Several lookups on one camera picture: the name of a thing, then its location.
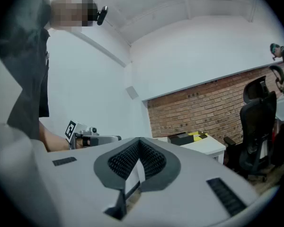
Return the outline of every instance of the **black vent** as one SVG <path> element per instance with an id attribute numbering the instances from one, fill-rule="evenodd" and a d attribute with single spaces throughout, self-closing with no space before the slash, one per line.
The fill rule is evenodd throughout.
<path id="1" fill-rule="evenodd" d="M 64 164 L 67 164 L 67 163 L 70 163 L 70 162 L 73 162 L 73 161 L 76 161 L 76 160 L 77 159 L 75 157 L 68 157 L 68 158 L 55 160 L 55 161 L 53 161 L 53 164 L 55 166 L 61 166 L 61 165 L 64 165 Z"/>
<path id="2" fill-rule="evenodd" d="M 158 174 L 166 165 L 165 156 L 144 142 L 140 142 L 139 155 L 146 180 Z"/>
<path id="3" fill-rule="evenodd" d="M 207 183 L 231 216 L 235 216 L 246 208 L 246 205 L 221 178 L 208 180 Z"/>
<path id="4" fill-rule="evenodd" d="M 139 159 L 139 141 L 108 160 L 110 169 L 118 176 L 127 179 Z"/>

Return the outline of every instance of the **office chair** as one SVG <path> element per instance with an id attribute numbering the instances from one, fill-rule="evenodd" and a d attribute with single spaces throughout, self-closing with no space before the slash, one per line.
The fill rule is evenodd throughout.
<path id="1" fill-rule="evenodd" d="M 252 100 L 241 108 L 240 118 L 243 128 L 243 143 L 236 143 L 229 137 L 224 141 L 228 144 L 226 148 L 229 153 L 228 167 L 234 168 L 243 177 L 248 175 L 263 176 L 266 181 L 266 174 L 260 172 L 267 167 L 271 161 L 273 152 L 272 129 L 275 123 L 276 95 L 269 93 L 264 98 Z M 268 155 L 260 159 L 263 142 L 267 142 Z"/>
<path id="2" fill-rule="evenodd" d="M 265 98 L 268 96 L 268 89 L 265 83 L 266 76 L 257 78 L 256 80 L 249 82 L 243 91 L 243 100 L 246 104 L 250 103 L 256 98 Z"/>

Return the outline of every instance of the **perforated black mesh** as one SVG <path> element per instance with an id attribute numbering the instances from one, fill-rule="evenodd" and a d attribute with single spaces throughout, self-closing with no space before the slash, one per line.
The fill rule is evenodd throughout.
<path id="1" fill-rule="evenodd" d="M 127 179 L 139 159 L 139 142 L 121 151 L 108 160 L 108 165 L 118 176 Z"/>
<path id="2" fill-rule="evenodd" d="M 166 158 L 162 153 L 141 141 L 139 157 L 143 164 L 146 180 L 158 174 L 166 165 Z"/>
<path id="3" fill-rule="evenodd" d="M 108 165 L 118 176 L 126 180 L 138 159 L 143 164 L 146 180 L 159 173 L 166 165 L 166 158 L 162 153 L 141 141 L 111 157 Z"/>

